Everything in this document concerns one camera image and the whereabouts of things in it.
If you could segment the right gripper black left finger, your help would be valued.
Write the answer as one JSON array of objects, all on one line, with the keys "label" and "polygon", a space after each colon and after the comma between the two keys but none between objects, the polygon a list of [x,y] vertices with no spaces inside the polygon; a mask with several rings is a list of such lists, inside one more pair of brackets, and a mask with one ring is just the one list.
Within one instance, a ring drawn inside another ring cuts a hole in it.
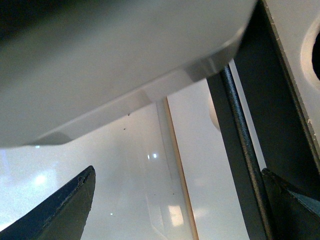
[{"label": "right gripper black left finger", "polygon": [[96,171],[88,166],[0,232],[2,240],[79,240],[92,208]]}]

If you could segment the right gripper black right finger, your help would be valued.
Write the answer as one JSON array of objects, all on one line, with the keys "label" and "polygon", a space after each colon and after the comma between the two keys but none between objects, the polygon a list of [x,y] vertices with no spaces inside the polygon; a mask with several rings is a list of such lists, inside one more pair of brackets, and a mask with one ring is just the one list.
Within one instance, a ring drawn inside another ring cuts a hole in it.
[{"label": "right gripper black right finger", "polygon": [[318,240],[320,201],[268,169],[262,177],[280,240]]}]

